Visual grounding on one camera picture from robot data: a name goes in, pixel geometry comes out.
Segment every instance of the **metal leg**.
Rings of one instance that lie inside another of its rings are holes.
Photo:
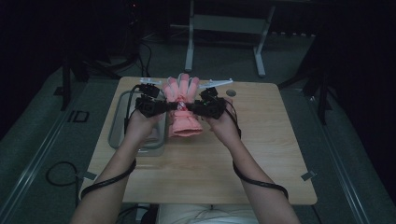
[[[264,45],[265,38],[268,35],[268,30],[270,28],[272,17],[274,16],[274,12],[275,12],[275,7],[271,7],[267,20],[262,27],[260,43],[257,47],[253,48],[254,58],[256,60],[257,72],[259,74],[259,77],[265,76],[265,69],[262,63],[262,46]]]
[[[192,70],[192,60],[194,56],[194,1],[191,0],[190,5],[190,26],[189,26],[189,45],[187,47],[186,65],[184,70],[190,72]]]

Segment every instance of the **dark background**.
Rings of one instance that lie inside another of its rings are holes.
[[[166,38],[170,23],[188,24],[188,2],[1,0],[0,137],[18,119],[47,77],[62,66],[64,55],[81,52],[101,61],[108,61],[112,53],[130,57],[136,52],[135,41],[142,32],[137,21],[151,23]],[[245,4],[235,8],[219,1],[198,6],[197,10],[264,16],[254,8]],[[330,72],[330,84],[337,99],[394,202],[395,15],[395,5],[390,1],[277,2],[270,29],[286,35],[317,36],[303,62],[304,69]],[[127,50],[121,47],[126,35],[132,39]]]

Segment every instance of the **human arm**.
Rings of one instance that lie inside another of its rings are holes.
[[[95,183],[108,180],[128,170],[138,149],[162,117],[163,115],[160,115],[147,119],[140,111],[136,110],[130,118],[120,147],[115,151]],[[115,223],[127,182],[128,176],[114,184],[87,193],[79,203],[70,223]]]
[[[227,110],[232,112],[232,101],[226,100],[229,102]],[[241,141],[237,128],[228,113],[223,113],[219,119],[205,118],[205,120],[220,142],[229,149],[233,162],[241,174],[252,180],[274,184]],[[300,223],[282,191],[249,184],[244,180],[242,180],[242,186],[260,223]]]

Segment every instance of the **wooden table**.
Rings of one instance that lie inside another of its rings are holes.
[[[114,153],[107,138],[120,95],[139,83],[123,77],[109,108],[88,171],[100,174]],[[307,173],[290,120],[275,84],[234,82],[217,87],[219,96],[236,91],[242,140],[261,168],[285,187],[292,204],[314,204],[317,196]],[[248,203],[240,179],[233,172],[227,148],[209,131],[186,138],[167,138],[160,157],[138,157],[124,202],[133,203]],[[85,180],[82,188],[92,182]]]

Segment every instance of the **pink object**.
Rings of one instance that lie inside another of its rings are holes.
[[[191,136],[202,132],[202,126],[197,117],[187,110],[186,103],[194,103],[199,86],[199,78],[188,74],[180,74],[178,79],[168,78],[163,84],[163,92],[167,102],[178,102],[177,110],[169,113],[171,125],[169,136]]]

